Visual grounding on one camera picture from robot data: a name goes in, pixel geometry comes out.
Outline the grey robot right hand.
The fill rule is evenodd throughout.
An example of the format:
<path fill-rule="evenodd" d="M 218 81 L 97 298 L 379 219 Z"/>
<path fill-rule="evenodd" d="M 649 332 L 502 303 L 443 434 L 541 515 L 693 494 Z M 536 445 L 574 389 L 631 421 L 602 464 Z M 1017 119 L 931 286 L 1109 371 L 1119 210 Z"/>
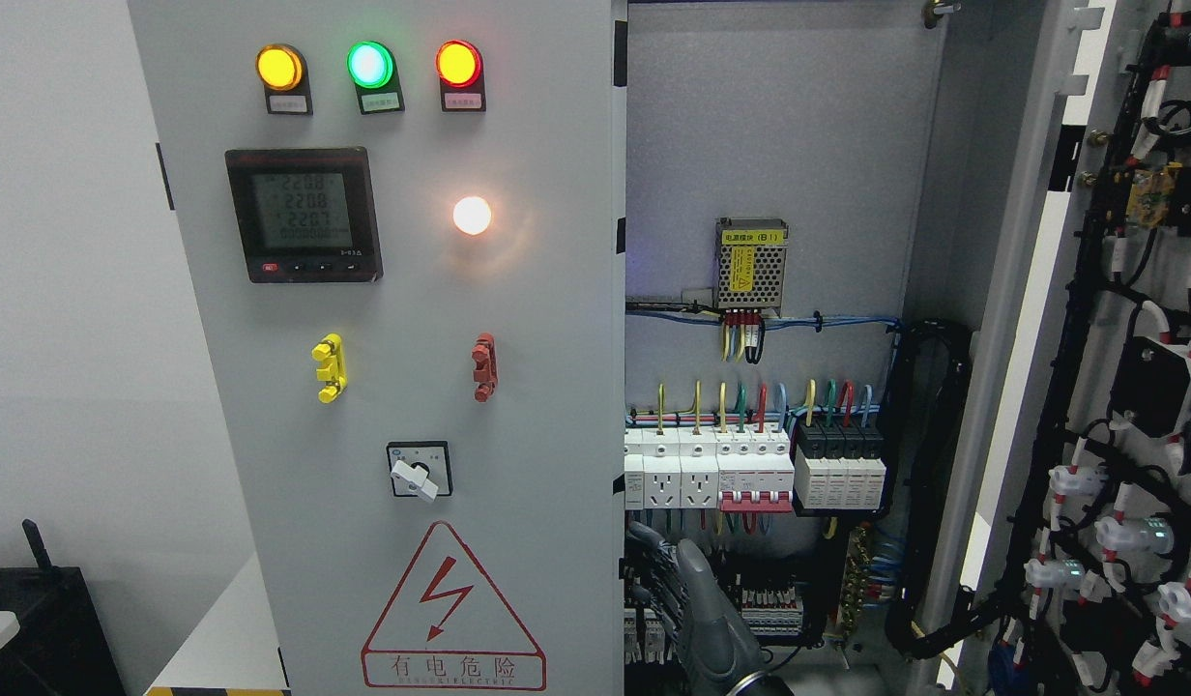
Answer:
<path fill-rule="evenodd" d="M 771 673 L 749 626 L 688 537 L 675 545 L 640 521 L 626 524 L 632 590 L 669 630 L 693 695 L 791 695 Z"/>

